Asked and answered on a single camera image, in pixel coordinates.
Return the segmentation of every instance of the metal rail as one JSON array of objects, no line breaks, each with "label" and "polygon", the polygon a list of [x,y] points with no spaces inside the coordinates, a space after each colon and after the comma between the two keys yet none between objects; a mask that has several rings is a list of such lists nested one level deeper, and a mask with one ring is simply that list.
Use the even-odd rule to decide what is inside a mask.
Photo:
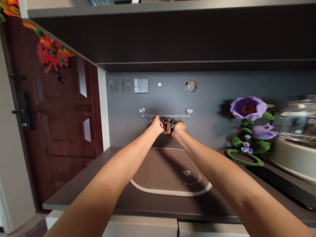
[{"label": "metal rail", "polygon": [[[144,114],[146,111],[145,108],[140,108],[139,109],[139,112],[142,114],[142,117],[156,117],[157,115],[146,115]],[[190,114],[193,113],[193,109],[191,108],[187,108],[185,110],[185,112],[187,113],[187,115],[158,115],[159,117],[166,117],[166,118],[189,118],[190,117]]]}]

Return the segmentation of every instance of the door panel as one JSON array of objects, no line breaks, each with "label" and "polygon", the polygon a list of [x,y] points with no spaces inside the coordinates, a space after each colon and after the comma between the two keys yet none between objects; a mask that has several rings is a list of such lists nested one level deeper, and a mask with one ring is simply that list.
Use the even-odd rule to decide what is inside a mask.
[{"label": "door panel", "polygon": [[57,81],[37,56],[38,36],[21,20],[7,17],[13,71],[25,76],[35,129],[26,132],[34,175],[43,203],[103,152],[97,68],[79,56],[61,68]]}]

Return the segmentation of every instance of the red paper flower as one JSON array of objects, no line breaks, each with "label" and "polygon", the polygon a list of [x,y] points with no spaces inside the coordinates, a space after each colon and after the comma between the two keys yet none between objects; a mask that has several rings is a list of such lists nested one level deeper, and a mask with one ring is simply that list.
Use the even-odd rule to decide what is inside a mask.
[{"label": "red paper flower", "polygon": [[63,45],[55,40],[52,40],[49,36],[45,36],[39,39],[37,45],[37,54],[39,61],[42,65],[46,64],[47,68],[44,71],[48,73],[52,67],[58,72],[57,66],[68,67],[68,56],[60,52],[63,49]]}]

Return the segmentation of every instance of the dark cabinet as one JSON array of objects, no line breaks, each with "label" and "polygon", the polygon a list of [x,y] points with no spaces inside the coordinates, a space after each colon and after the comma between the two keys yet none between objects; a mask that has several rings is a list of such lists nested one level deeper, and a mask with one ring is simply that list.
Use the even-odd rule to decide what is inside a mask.
[{"label": "dark cabinet", "polygon": [[316,3],[32,20],[108,72],[266,70],[316,69],[315,16]]}]

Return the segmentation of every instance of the bunch of keys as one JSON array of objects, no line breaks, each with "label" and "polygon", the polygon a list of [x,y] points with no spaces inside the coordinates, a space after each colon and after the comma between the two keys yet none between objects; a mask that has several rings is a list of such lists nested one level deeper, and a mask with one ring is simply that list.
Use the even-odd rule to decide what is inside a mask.
[{"label": "bunch of keys", "polygon": [[173,132],[174,126],[179,123],[178,120],[173,120],[171,118],[161,117],[159,118],[164,129],[164,134],[171,134]]}]

